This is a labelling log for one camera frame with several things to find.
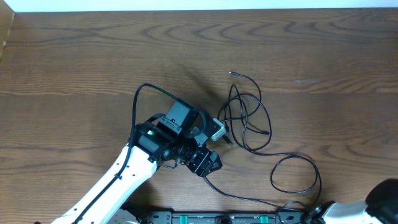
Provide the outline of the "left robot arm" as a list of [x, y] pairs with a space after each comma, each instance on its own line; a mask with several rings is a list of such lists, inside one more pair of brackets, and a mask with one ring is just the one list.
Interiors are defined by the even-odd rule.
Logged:
[[224, 124], [177, 99], [167, 114], [134, 127], [130, 142], [102, 178], [54, 223], [107, 223], [166, 161], [182, 162], [199, 177], [221, 169], [219, 155], [206, 147], [226, 134]]

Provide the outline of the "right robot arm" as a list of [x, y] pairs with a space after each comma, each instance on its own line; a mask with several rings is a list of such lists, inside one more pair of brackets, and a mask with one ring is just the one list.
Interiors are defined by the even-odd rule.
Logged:
[[365, 200], [352, 203], [330, 201], [306, 212], [307, 224], [397, 224], [397, 179], [376, 185]]

